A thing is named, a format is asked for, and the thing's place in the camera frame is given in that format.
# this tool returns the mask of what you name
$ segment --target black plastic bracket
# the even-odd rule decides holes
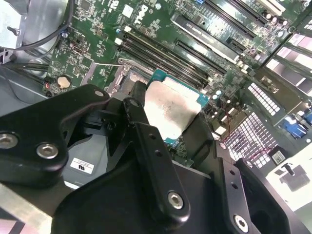
[[[167,230],[175,230],[188,220],[191,206],[170,155],[159,130],[149,125],[141,103],[126,98],[123,106],[129,123],[127,134],[132,136],[152,217]]]
[[[31,187],[56,183],[78,120],[108,100],[106,92],[85,85],[1,117],[0,181]]]

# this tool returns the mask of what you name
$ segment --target blue component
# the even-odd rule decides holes
[[[161,70],[155,70],[154,74],[152,75],[150,81],[148,82],[147,84],[147,87],[150,85],[150,83],[152,83],[153,81],[160,81],[160,82],[163,82],[164,79],[166,77],[169,77],[171,79],[173,79],[174,81],[182,84],[183,86],[187,87],[188,89],[194,91],[195,93],[198,93],[199,94],[199,98],[197,99],[197,103],[200,104],[201,108],[203,108],[209,101],[209,97],[202,94],[201,92],[199,92],[198,90],[196,90],[195,88],[191,87],[190,85],[166,74],[165,72],[161,71]]]
[[[312,111],[311,112],[308,112],[306,114],[304,114],[303,116],[307,122],[309,122],[310,124],[312,124]]]
[[[282,128],[289,132],[294,138],[302,138],[307,134],[306,128],[297,120],[286,117],[282,121]]]

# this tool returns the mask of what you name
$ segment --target ram slot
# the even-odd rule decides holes
[[[247,16],[251,19],[255,24],[260,27],[264,27],[264,25],[268,22],[265,18],[263,18],[259,13],[251,9],[246,3],[240,0],[225,0],[228,4],[235,7],[239,12]]]
[[[147,53],[159,57],[159,59],[165,61],[166,63],[172,64],[176,67],[179,67],[182,72],[186,72],[189,74],[190,77],[196,78],[199,81],[205,81],[208,82],[207,78],[208,75],[201,71],[200,69],[194,67],[191,63],[188,61],[184,60],[181,57],[178,57],[178,55],[175,55],[174,57],[172,56],[173,53],[170,53],[170,55],[158,50],[157,48],[153,47],[151,44],[148,42],[144,41],[143,39],[135,36],[132,33],[127,33],[126,34],[126,40],[130,43],[137,43],[140,47],[145,47],[145,50]]]
[[[216,64],[214,61],[210,60],[207,57],[204,57],[202,54],[191,48],[189,45],[187,45],[185,42],[178,40],[176,42],[176,46],[180,47],[187,53],[194,56],[196,59],[201,61],[202,63],[206,64],[207,66],[211,67],[213,70],[215,70],[220,75],[224,76],[226,74],[226,70],[220,67],[218,64]]]
[[[124,42],[119,46],[124,52],[131,55],[131,57],[135,58],[136,60],[141,61],[142,63],[147,64],[148,66],[152,67],[153,69],[161,69],[164,72],[181,79],[183,82],[191,85],[192,87],[198,89],[202,86],[202,84],[193,79],[186,74],[184,74],[181,69],[176,68],[172,64],[169,64],[163,61],[160,57],[151,56],[151,54],[147,53],[146,50],[142,49],[141,46],[137,46],[135,44],[131,44],[129,42]]]
[[[209,0],[205,0],[205,6],[215,15],[223,19],[225,22],[227,22],[230,26],[235,28],[237,31],[239,31],[241,34],[249,38],[250,40],[253,40],[257,35],[242,25],[240,22],[232,18],[228,13],[223,11],[220,7],[218,7],[216,4]]]

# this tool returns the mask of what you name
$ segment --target small electronic component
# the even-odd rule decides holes
[[[89,12],[90,7],[91,7],[91,3],[89,1],[87,1],[87,0],[81,0],[80,7],[83,10]]]
[[[277,16],[281,16],[282,13],[286,10],[280,3],[276,0],[257,0],[261,3],[266,9],[273,12]]]
[[[68,89],[72,84],[72,81],[68,76],[60,76],[57,79],[57,83],[61,89]]]

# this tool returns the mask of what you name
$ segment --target green circuit board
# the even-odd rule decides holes
[[[181,50],[176,42],[181,40],[190,48],[207,46],[175,25],[172,21],[173,15],[184,16],[225,45],[228,45],[229,38],[239,42],[243,47],[240,56],[244,63],[257,70],[287,36],[289,27],[305,10],[300,1],[285,0],[280,4],[286,8],[283,18],[287,19],[287,25],[268,22],[265,26],[259,26],[237,9],[231,8],[227,1],[209,1],[251,31],[255,35],[254,38],[243,35],[200,1],[76,0],[75,14],[68,30],[68,37],[63,38],[59,47],[54,50],[48,70],[48,76],[52,78],[69,77],[71,86],[62,89],[56,82],[52,82],[45,89],[58,94],[86,83],[107,89],[118,69],[108,64],[118,64],[119,58],[137,61],[133,55],[116,45],[116,38],[123,38],[124,27],[129,26],[138,38],[148,40],[148,43],[164,53],[169,51],[170,54],[179,56],[189,63],[187,64],[189,67],[199,69],[202,72],[200,75],[205,74],[204,82],[196,86],[198,89],[209,84],[208,95],[220,89],[231,96],[247,79],[246,73],[209,49],[200,51],[201,56],[218,64],[225,72],[220,74],[205,63],[194,62],[192,56],[187,51]],[[264,11],[264,7],[257,0],[242,0],[242,2],[260,15]]]

